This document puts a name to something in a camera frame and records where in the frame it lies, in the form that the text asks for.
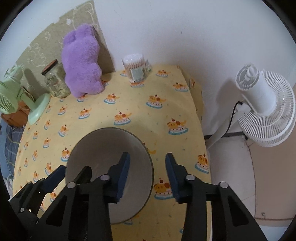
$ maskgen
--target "yellow tablecloth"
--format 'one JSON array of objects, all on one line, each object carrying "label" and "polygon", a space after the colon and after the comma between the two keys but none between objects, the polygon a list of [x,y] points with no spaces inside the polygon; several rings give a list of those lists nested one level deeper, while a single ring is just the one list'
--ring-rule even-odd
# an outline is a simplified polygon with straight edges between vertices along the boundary
[{"label": "yellow tablecloth", "polygon": [[[86,134],[103,127],[119,127],[145,143],[155,179],[152,194],[140,213],[112,225],[114,240],[179,241],[186,204],[177,204],[172,198],[165,155],[172,152],[188,173],[210,183],[198,109],[178,66],[153,66],[148,78],[134,85],[123,75],[123,72],[103,75],[106,89],[98,95],[51,98],[40,119],[25,128],[15,163],[13,193],[29,181],[47,177],[59,165],[66,165],[71,150]],[[193,91],[194,81],[189,81]],[[43,211],[64,186],[65,180],[45,196]],[[208,218],[208,238],[210,227]]]}]

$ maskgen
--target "stuffed animal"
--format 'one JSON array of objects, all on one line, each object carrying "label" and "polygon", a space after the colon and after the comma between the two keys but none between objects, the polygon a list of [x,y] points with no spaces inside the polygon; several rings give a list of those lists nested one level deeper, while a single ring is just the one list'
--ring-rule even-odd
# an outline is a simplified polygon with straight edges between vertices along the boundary
[{"label": "stuffed animal", "polygon": [[95,95],[104,90],[102,70],[97,60],[100,46],[91,25],[80,25],[64,37],[62,63],[65,82],[76,98],[85,93]]}]

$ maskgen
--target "fan pole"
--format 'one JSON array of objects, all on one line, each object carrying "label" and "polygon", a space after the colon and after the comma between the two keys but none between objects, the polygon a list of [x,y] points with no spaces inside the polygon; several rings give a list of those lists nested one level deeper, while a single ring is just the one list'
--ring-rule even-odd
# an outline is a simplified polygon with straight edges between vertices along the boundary
[{"label": "fan pole", "polygon": [[[245,114],[245,111],[240,110],[234,113],[232,122],[230,127],[233,126],[234,123],[236,123],[239,118],[241,118]],[[214,145],[227,131],[229,122],[230,122],[231,116],[225,119],[225,121],[222,123],[222,125],[215,131],[215,133],[205,141],[206,149],[208,150],[212,145]]]}]

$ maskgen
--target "blue plaid fabric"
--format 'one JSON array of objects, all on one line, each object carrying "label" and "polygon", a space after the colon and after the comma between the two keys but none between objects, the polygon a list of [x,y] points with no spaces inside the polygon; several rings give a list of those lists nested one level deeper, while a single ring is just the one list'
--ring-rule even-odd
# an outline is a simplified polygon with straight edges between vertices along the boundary
[{"label": "blue plaid fabric", "polygon": [[6,162],[13,176],[15,170],[15,160],[17,158],[17,150],[20,145],[20,139],[24,130],[22,128],[15,128],[10,125],[6,128],[6,143],[5,143],[5,157]]}]

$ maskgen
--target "black cable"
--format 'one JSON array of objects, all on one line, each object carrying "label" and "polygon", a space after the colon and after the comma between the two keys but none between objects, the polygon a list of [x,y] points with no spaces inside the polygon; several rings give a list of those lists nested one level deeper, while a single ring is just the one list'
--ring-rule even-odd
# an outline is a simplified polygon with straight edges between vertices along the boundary
[{"label": "black cable", "polygon": [[229,128],[230,128],[230,126],[231,126],[231,122],[232,122],[232,118],[233,118],[233,115],[234,115],[234,112],[235,112],[235,108],[236,108],[236,106],[237,106],[238,104],[242,105],[242,102],[241,102],[241,101],[238,101],[238,102],[235,104],[235,106],[234,106],[234,108],[233,108],[233,111],[232,111],[232,115],[231,115],[231,119],[230,119],[230,122],[229,122],[229,125],[228,125],[228,128],[227,128],[227,131],[224,133],[224,135],[229,131]]}]

